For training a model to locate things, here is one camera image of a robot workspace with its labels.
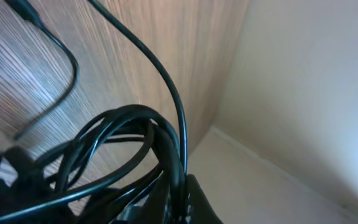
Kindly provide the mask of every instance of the black object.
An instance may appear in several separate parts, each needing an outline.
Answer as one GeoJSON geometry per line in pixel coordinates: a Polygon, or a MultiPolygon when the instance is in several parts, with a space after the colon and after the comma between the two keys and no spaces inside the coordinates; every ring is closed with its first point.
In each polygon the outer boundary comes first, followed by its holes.
{"type": "MultiPolygon", "coordinates": [[[[73,89],[78,64],[73,54],[43,25],[27,0],[5,0],[23,19],[40,28],[67,54],[73,65],[73,81],[63,95],[14,137],[19,139],[34,124],[58,106],[73,89]]],[[[0,154],[18,173],[9,187],[0,179],[0,223],[221,223],[193,175],[187,175],[187,131],[183,105],[175,85],[156,56],[99,2],[89,2],[121,31],[153,63],[172,95],[177,109],[180,138],[172,125],[152,108],[127,105],[93,118],[74,139],[64,142],[36,160],[20,147],[0,154]],[[71,189],[102,144],[143,142],[132,159],[94,182],[71,189]],[[109,186],[128,174],[152,149],[158,165],[139,180],[121,188],[109,186]],[[44,177],[43,169],[60,156],[58,172],[44,177]],[[79,216],[68,203],[91,195],[79,216]],[[135,204],[149,196],[145,204],[135,204]]]]}

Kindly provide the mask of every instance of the cable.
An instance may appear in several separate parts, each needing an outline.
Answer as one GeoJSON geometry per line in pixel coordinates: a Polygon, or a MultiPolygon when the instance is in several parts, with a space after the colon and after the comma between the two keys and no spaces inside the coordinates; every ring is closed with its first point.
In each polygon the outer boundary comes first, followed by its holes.
{"type": "MultiPolygon", "coordinates": [[[[47,110],[38,115],[15,137],[18,139],[31,127],[58,106],[71,92],[77,79],[78,64],[73,54],[41,23],[37,11],[26,0],[5,0],[23,19],[31,21],[45,35],[51,38],[67,55],[73,65],[73,81],[63,95],[47,110]]],[[[82,222],[89,215],[98,212],[98,208],[107,206],[109,222],[115,218],[128,204],[135,203],[151,191],[159,175],[167,173],[170,183],[171,206],[174,218],[186,215],[186,171],[187,171],[187,130],[185,112],[181,99],[169,74],[156,56],[123,24],[111,15],[99,2],[89,0],[114,27],[124,34],[152,62],[161,74],[172,95],[177,110],[180,137],[173,126],[158,112],[143,105],[126,105],[115,110],[105,111],[93,118],[70,141],[64,142],[40,156],[35,161],[38,169],[43,169],[59,157],[63,156],[56,174],[47,177],[48,183],[55,183],[53,193],[36,202],[20,205],[5,211],[0,211],[0,222],[12,222],[21,218],[39,214],[45,210],[66,205],[79,198],[99,192],[127,175],[152,149],[158,159],[158,166],[132,184],[105,196],[86,208],[78,217],[82,222]],[[139,151],[122,167],[114,172],[75,189],[69,188],[81,177],[87,164],[97,148],[106,143],[141,141],[139,151]],[[69,175],[76,171],[74,178],[69,175]]]]}

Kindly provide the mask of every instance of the wooden wall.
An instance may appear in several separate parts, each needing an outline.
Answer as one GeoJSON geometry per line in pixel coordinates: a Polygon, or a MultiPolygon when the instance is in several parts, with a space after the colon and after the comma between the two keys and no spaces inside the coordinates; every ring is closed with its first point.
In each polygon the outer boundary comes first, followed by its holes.
{"type": "MultiPolygon", "coordinates": [[[[151,106],[177,127],[172,98],[152,64],[86,0],[30,2],[77,57],[80,77],[68,100],[18,144],[37,157],[72,138],[100,112],[129,103],[151,106]]],[[[193,148],[216,111],[247,1],[102,2],[150,47],[172,76],[186,110],[193,148]]],[[[13,135],[53,102],[70,78],[63,52],[0,0],[0,130],[13,135]]],[[[111,172],[136,150],[133,144],[101,149],[86,178],[111,172]]],[[[139,173],[154,162],[152,157],[144,161],[139,173]]],[[[8,168],[1,173],[11,175],[8,168]]]]}

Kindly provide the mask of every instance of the cable connector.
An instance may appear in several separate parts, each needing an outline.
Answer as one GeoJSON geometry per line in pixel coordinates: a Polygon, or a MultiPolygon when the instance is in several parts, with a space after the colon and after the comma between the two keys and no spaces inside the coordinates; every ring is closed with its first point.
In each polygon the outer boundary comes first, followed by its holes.
{"type": "Polygon", "coordinates": [[[24,20],[30,21],[36,27],[42,25],[39,13],[27,0],[5,0],[5,2],[24,20]]]}

